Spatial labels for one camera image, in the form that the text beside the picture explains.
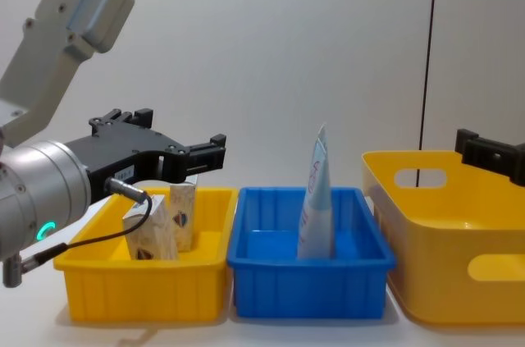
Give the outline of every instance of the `basket handle hole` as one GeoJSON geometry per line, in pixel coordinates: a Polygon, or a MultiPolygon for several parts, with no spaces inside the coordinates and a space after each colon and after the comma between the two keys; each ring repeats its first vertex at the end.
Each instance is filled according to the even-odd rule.
{"type": "Polygon", "coordinates": [[[401,188],[414,188],[418,181],[420,188],[439,189],[446,185],[446,173],[442,169],[402,169],[395,174],[395,183],[401,188]]]}
{"type": "Polygon", "coordinates": [[[468,264],[475,281],[525,281],[525,254],[482,254],[468,264]]]}

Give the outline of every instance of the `white wall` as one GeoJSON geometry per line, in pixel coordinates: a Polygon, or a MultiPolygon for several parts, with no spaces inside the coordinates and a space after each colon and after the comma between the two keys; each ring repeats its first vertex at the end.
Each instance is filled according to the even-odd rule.
{"type": "MultiPolygon", "coordinates": [[[[39,0],[0,0],[0,71],[39,0]]],[[[303,185],[326,121],[332,180],[360,185],[360,156],[417,148],[430,0],[136,0],[112,51],[80,67],[38,138],[152,107],[184,144],[228,135],[205,185],[303,185]]]]}
{"type": "Polygon", "coordinates": [[[423,148],[525,142],[525,0],[436,0],[423,148]]]}

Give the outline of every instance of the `blue plastic bin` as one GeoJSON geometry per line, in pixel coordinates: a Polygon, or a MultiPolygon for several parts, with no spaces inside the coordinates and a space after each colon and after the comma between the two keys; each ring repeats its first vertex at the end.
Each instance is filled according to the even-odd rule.
{"type": "Polygon", "coordinates": [[[332,189],[336,258],[296,258],[304,188],[240,191],[228,249],[241,317],[379,318],[394,254],[359,189],[332,189]]]}

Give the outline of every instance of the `small carton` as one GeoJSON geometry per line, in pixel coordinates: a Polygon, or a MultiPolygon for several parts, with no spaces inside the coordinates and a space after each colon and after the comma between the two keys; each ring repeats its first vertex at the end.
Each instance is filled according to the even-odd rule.
{"type": "Polygon", "coordinates": [[[194,233],[194,204],[197,175],[184,183],[170,185],[170,218],[178,251],[190,251],[194,233]]]}
{"type": "MultiPolygon", "coordinates": [[[[171,219],[167,213],[164,195],[153,195],[153,206],[148,220],[139,228],[126,235],[131,259],[176,259],[177,247],[171,219]]],[[[148,203],[136,203],[125,214],[124,229],[139,222],[148,203]]]]}

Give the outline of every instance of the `black clamp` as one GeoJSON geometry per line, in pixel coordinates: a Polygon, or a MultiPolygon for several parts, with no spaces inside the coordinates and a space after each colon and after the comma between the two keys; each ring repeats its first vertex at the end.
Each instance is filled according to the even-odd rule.
{"type": "Polygon", "coordinates": [[[503,144],[460,129],[455,151],[463,154],[463,164],[508,176],[514,184],[525,186],[525,144],[503,144]]]}
{"type": "Polygon", "coordinates": [[[66,146],[86,166],[92,202],[108,195],[108,177],[134,184],[141,180],[181,183],[187,176],[221,169],[226,153],[226,136],[213,136],[205,144],[184,146],[151,130],[152,109],[122,112],[89,119],[91,136],[66,146]]]}

